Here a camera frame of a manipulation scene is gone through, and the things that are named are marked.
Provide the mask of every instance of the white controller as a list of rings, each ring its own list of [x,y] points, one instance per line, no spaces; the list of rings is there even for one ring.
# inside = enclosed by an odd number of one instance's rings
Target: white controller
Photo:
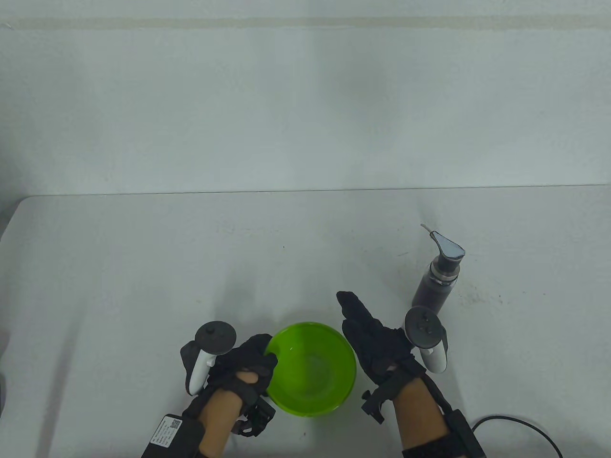
[[[409,309],[401,327],[405,337],[420,350],[427,370],[436,374],[445,371],[448,366],[448,339],[437,315],[429,308],[417,305]]]
[[[235,341],[235,329],[224,321],[211,321],[197,330],[195,344],[199,347],[199,353],[191,374],[187,375],[187,392],[190,396],[195,396],[201,391],[216,357],[230,351]]]

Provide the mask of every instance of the label sticker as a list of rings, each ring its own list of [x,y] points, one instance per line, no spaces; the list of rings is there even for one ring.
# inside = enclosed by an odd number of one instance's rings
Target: label sticker
[[[182,424],[182,420],[178,418],[172,418],[171,416],[163,417],[161,423],[157,427],[157,431],[153,434],[151,438],[151,444],[160,445],[162,447],[168,448],[176,436],[178,432],[178,428]]]

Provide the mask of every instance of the black bottle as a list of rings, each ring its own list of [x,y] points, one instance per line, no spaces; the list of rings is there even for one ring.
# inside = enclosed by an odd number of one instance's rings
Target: black bottle
[[[430,230],[424,224],[421,226],[429,232],[431,239],[435,240],[439,248],[439,256],[435,257],[422,277],[412,299],[412,307],[423,305],[438,314],[454,288],[460,272],[460,261],[465,251],[460,245],[445,238],[439,232]]]

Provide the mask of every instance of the hand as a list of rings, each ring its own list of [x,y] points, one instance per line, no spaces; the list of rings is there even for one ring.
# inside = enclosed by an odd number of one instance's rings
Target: hand
[[[221,387],[237,372],[242,372],[239,378],[252,385],[259,396],[264,394],[278,364],[273,353],[263,355],[270,340],[269,334],[257,334],[230,352],[217,356],[208,373],[208,386]],[[248,373],[255,373],[257,377],[254,374],[249,377]]]
[[[274,368],[278,364],[278,359],[273,353],[266,356],[263,355],[270,340],[271,336],[269,334],[257,334],[241,346],[216,357],[214,366],[210,368],[208,373],[206,389],[201,391],[191,401],[183,415],[197,418],[212,395],[219,391],[219,389],[222,389],[223,386],[228,385],[233,379],[242,380],[249,384],[257,396],[263,394],[267,390],[274,374]],[[190,355],[189,351],[195,348],[194,345],[195,342],[191,341],[181,350],[185,368],[188,367],[187,362],[191,363],[191,365],[195,362],[196,352],[192,352],[191,359],[187,361]]]
[[[360,366],[367,376],[381,385],[392,375],[392,369],[412,360],[414,346],[402,329],[390,329],[374,319],[352,292],[339,291],[337,301],[346,318],[342,331],[352,345]]]

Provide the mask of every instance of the white wall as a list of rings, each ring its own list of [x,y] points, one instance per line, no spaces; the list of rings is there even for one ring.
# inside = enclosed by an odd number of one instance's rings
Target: white wall
[[[0,208],[608,183],[610,13],[606,0],[5,0]]]

